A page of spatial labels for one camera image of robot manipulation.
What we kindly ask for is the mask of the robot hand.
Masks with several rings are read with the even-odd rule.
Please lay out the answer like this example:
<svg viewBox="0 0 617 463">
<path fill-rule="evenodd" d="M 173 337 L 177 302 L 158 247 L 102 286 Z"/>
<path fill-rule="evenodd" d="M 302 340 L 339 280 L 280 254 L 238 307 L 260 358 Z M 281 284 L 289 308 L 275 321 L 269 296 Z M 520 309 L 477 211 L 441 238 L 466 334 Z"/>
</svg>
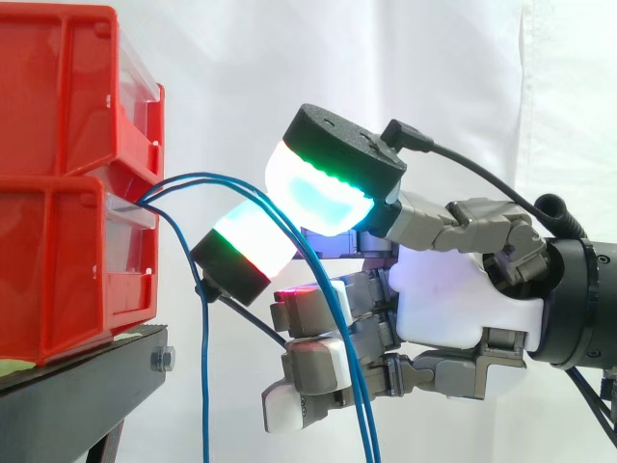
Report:
<svg viewBox="0 0 617 463">
<path fill-rule="evenodd" d="M 334 409 L 414 389 L 481 399 L 491 370 L 522 368 L 540 344 L 543 305 L 522 289 L 550 269 L 533 227 L 553 219 L 498 178 L 500 201 L 434 204 L 401 189 L 401 150 L 485 169 L 399 121 L 381 134 L 303 105 L 266 167 L 276 208 L 299 238 L 246 201 L 192 249 L 201 287 L 234 308 L 254 302 L 302 244 L 363 270 L 278 291 L 284 377 L 262 395 L 269 433 L 300 430 Z"/>
</svg>

